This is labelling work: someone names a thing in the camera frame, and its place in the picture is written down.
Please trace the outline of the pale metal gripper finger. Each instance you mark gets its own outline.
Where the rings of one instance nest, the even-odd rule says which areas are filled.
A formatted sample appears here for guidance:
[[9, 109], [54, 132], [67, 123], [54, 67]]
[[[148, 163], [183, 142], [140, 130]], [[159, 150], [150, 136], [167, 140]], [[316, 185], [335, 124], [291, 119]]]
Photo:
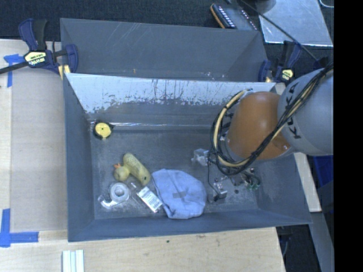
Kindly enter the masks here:
[[193, 158], [191, 159], [191, 162], [193, 164], [199, 164], [203, 167], [207, 167], [209, 164], [208, 155], [209, 155], [208, 150], [202, 148], [196, 149], [193, 152]]
[[215, 178], [214, 180], [209, 181], [208, 185], [210, 189], [207, 197], [209, 203], [223, 202], [226, 199], [227, 190], [224, 188], [221, 179]]

